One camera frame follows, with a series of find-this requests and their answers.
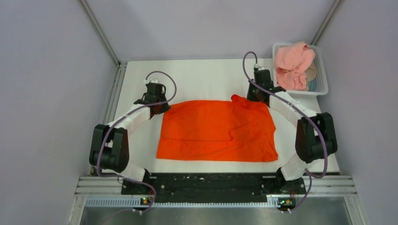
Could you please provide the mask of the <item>orange t-shirt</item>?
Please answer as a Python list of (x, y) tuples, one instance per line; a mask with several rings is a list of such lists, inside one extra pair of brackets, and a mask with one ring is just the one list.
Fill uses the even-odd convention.
[(278, 159), (269, 108), (233, 95), (192, 100), (163, 115), (157, 158), (183, 161), (273, 162)]

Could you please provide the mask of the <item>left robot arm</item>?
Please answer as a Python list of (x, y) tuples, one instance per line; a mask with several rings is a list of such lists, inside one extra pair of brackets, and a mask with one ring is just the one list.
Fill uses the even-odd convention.
[(98, 124), (93, 131), (89, 162), (100, 177), (128, 180), (140, 194), (149, 191), (149, 172), (130, 159), (129, 136), (153, 116), (170, 109), (166, 87), (157, 82), (146, 84), (147, 91), (118, 119)]

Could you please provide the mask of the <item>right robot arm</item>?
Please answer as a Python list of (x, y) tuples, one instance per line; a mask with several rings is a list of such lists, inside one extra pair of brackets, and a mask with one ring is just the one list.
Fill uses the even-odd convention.
[(275, 187), (281, 193), (288, 193), (297, 181), (316, 160), (324, 160), (327, 171), (327, 158), (337, 151), (337, 138), (332, 116), (317, 113), (295, 100), (282, 87), (275, 87), (270, 71), (255, 68), (254, 78), (249, 79), (247, 99), (265, 103), (279, 112), (296, 128), (295, 154), (280, 167), (276, 174)]

